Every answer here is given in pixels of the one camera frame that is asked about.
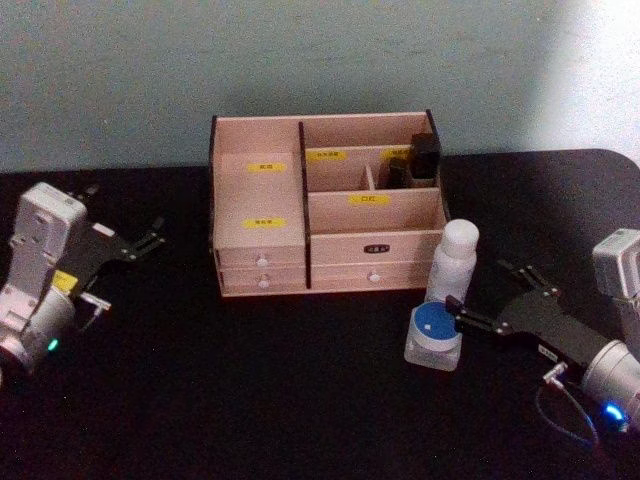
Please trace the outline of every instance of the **blue led light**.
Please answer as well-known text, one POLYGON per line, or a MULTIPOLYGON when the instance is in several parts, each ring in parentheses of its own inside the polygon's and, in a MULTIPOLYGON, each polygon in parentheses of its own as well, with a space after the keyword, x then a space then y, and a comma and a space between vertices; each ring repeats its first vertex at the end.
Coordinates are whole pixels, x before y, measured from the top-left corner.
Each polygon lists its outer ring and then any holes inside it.
POLYGON ((605 408, 605 412, 607 412, 609 415, 611 415, 613 418, 615 418, 618 421, 624 418, 624 415, 622 414, 620 409, 615 405, 612 405, 611 403, 607 404, 605 408))

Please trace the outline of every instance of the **black table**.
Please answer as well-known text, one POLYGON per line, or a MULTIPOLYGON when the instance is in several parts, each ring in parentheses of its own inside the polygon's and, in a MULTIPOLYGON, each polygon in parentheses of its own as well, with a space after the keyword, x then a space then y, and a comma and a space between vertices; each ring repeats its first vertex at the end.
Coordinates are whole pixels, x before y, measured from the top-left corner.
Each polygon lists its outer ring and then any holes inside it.
MULTIPOLYGON (((0 239, 36 181, 102 186, 90 217, 135 239, 162 215, 168 243, 93 293, 112 311, 65 339, 32 382, 0 396, 4 478, 620 478, 638 475, 640 435, 602 430, 590 452, 534 408, 552 365, 465 336, 453 374, 403 359, 423 292, 222 301, 208 255, 205 167, 0 176, 0 239)), ((531 262, 566 308, 608 336, 615 309, 597 293, 590 252, 640 228, 640 171, 585 150, 449 157, 453 217, 480 228, 468 301, 497 313, 519 290, 497 258, 531 262)), ((10 250, 0 244, 2 280, 10 250)), ((586 434, 558 397, 545 406, 586 434)))

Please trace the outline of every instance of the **white wall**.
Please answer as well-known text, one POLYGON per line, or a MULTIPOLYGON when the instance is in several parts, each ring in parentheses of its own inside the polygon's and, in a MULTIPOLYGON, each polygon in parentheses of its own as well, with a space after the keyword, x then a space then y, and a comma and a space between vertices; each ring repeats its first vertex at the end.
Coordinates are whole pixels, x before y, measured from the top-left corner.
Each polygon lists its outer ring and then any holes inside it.
POLYGON ((640 162, 633 0, 2 2, 0 22, 0 170, 204 163, 213 113, 424 108, 446 153, 640 162))

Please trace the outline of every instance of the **white plastic bottle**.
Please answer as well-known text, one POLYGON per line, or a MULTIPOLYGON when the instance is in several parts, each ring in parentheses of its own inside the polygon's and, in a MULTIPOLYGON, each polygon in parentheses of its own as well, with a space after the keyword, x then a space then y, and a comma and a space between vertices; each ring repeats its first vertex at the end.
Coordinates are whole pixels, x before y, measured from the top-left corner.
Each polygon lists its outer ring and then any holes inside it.
POLYGON ((447 295, 464 302, 476 266, 479 236, 478 228, 468 220, 447 223, 433 255, 425 302, 444 302, 447 295))
POLYGON ((455 370, 460 359, 462 334, 455 331, 453 316, 444 301, 453 295, 460 301, 471 282, 480 234, 467 220, 447 223, 436 247, 427 281, 425 303, 411 311, 404 358, 409 363, 439 370, 455 370))

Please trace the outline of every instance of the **wire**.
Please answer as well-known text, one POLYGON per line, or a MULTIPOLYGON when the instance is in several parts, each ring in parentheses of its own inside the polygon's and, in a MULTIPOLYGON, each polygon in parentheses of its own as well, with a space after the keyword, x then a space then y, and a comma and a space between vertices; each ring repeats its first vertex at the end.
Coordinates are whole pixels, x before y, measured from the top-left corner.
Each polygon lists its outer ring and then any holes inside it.
POLYGON ((593 425, 593 421, 591 420, 591 417, 589 417, 587 412, 585 412, 584 408, 582 408, 582 405, 580 405, 580 403, 574 398, 574 396, 571 395, 567 391, 566 388, 560 388, 560 391, 562 393, 564 393, 564 395, 569 399, 569 401, 573 404, 573 406, 578 410, 578 412, 580 413, 580 415, 584 419, 585 423, 589 427, 589 430, 591 430, 591 436, 592 436, 592 440, 591 441, 586 439, 586 438, 584 438, 584 437, 581 437, 580 435, 577 435, 577 434, 567 430, 564 427, 561 427, 556 422, 551 420, 544 413, 544 411, 542 410, 542 406, 540 405, 540 397, 542 396, 543 390, 544 390, 544 387, 539 387, 538 388, 538 391, 536 392, 536 399, 535 399, 536 409, 538 410, 538 413, 540 414, 542 419, 545 422, 547 422, 547 424, 550 427, 552 427, 553 429, 557 430, 560 433, 563 433, 563 434, 569 436, 573 440, 576 440, 578 442, 581 442, 581 443, 585 444, 587 447, 595 448, 596 446, 598 446, 598 444, 600 443, 600 437, 598 436, 598 432, 596 431, 596 427, 593 425))

